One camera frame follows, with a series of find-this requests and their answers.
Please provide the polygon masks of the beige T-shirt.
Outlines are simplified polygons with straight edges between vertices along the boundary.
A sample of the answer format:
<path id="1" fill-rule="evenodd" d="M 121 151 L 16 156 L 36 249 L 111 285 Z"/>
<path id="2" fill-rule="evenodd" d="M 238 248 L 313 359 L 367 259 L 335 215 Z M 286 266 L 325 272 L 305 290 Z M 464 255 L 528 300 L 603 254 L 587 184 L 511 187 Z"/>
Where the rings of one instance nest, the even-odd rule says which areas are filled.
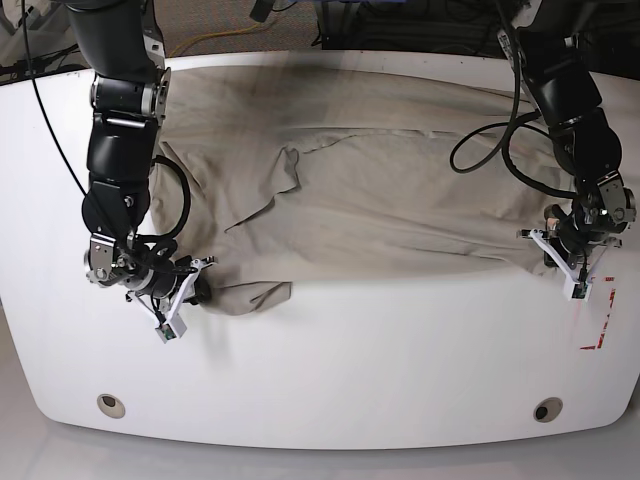
<path id="1" fill-rule="evenodd" d="M 307 280 L 436 277 L 515 266 L 545 273 L 516 233 L 547 196 L 500 158 L 469 174 L 510 112 L 508 94 L 316 67 L 176 72 L 160 147 L 186 174 L 180 254 L 213 256 L 213 311 L 287 301 Z"/>

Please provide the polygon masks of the red tape rectangle marking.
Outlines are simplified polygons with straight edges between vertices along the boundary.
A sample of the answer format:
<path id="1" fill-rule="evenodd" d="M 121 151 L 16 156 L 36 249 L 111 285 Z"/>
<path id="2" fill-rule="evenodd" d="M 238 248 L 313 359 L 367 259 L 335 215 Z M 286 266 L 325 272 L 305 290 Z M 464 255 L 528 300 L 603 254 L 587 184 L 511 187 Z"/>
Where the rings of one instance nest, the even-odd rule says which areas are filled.
<path id="1" fill-rule="evenodd" d="M 576 343 L 579 351 L 594 351 L 604 344 L 613 313 L 617 278 L 606 275 L 595 278 L 589 299 L 579 307 Z"/>

